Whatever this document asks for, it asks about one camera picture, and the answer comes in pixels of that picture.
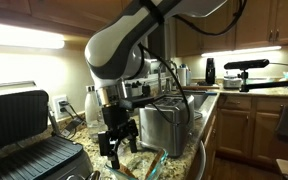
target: under-cabinet light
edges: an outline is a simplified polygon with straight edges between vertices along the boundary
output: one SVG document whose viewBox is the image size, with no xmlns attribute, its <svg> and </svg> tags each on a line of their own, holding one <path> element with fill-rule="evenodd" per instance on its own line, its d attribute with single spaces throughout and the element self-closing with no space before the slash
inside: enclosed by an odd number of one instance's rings
<svg viewBox="0 0 288 180">
<path fill-rule="evenodd" d="M 60 49 L 64 44 L 61 34 L 0 24 L 0 45 Z"/>
<path fill-rule="evenodd" d="M 274 50 L 279 50 L 281 48 L 282 48 L 281 46 L 270 46 L 270 47 L 251 48 L 251 49 L 240 49 L 240 50 L 234 50 L 234 51 L 204 53 L 201 56 L 202 57 L 225 56 L 225 55 L 234 55 L 234 54 L 274 51 Z"/>
</svg>

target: wall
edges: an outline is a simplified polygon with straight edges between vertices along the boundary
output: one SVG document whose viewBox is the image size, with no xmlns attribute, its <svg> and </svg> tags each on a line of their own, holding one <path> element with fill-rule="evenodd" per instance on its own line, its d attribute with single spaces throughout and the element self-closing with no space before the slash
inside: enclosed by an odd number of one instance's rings
<svg viewBox="0 0 288 180">
<path fill-rule="evenodd" d="M 191 69 L 193 79 L 205 79 L 206 59 L 207 58 L 201 56 L 190 56 L 181 58 L 181 61 L 187 64 L 188 67 Z M 223 76 L 226 73 L 224 65 L 227 62 L 246 61 L 255 59 L 268 59 L 270 62 L 288 63 L 288 46 L 282 47 L 282 49 L 277 51 L 214 57 L 216 77 L 223 78 Z M 265 68 L 248 70 L 250 78 L 263 78 L 263 77 L 282 78 L 283 71 L 288 71 L 288 67 L 273 64 L 268 65 Z M 229 73 L 238 74 L 240 73 L 240 71 L 231 70 Z"/>
<path fill-rule="evenodd" d="M 82 112 L 85 86 L 93 83 L 83 47 L 49 50 L 0 46 L 0 83 L 34 80 L 50 100 L 66 94 L 74 109 Z"/>
</svg>

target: faucet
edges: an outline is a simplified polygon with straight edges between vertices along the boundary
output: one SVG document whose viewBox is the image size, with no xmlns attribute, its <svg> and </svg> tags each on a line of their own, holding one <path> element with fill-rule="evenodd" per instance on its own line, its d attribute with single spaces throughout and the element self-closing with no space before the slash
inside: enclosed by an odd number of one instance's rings
<svg viewBox="0 0 288 180">
<path fill-rule="evenodd" d="M 175 73 L 177 76 L 177 65 L 175 62 L 171 61 L 171 60 L 165 60 L 168 63 L 171 63 L 171 65 L 175 66 Z M 163 90 L 162 90 L 162 80 L 161 80 L 161 70 L 163 67 L 163 63 L 160 63 L 160 65 L 158 66 L 158 95 L 162 95 L 163 94 Z M 167 89 L 165 89 L 165 92 L 170 92 L 171 91 L 171 86 L 168 84 L 166 85 Z"/>
</svg>

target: wall outlet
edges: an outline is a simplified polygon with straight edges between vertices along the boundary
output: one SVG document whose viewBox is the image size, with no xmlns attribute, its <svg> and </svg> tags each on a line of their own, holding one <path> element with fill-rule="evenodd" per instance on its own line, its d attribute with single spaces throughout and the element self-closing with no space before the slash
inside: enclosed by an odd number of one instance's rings
<svg viewBox="0 0 288 180">
<path fill-rule="evenodd" d="M 53 107 L 54 107 L 54 115 L 56 119 L 61 119 L 64 117 L 67 117 L 68 114 L 66 112 L 61 112 L 61 106 L 59 102 L 61 101 L 67 101 L 66 95 L 60 95 L 60 96 L 54 96 L 53 97 Z"/>
</svg>

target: white bottle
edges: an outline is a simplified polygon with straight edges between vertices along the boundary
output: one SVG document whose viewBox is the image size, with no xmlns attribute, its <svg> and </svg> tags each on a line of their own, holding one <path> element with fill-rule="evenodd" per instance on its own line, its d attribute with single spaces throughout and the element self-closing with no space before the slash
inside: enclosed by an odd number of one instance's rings
<svg viewBox="0 0 288 180">
<path fill-rule="evenodd" d="M 95 87 L 86 86 L 85 98 L 85 120 L 88 128 L 89 137 L 93 142 L 98 142 L 97 133 L 99 132 L 98 112 L 99 105 L 96 97 Z"/>
</svg>

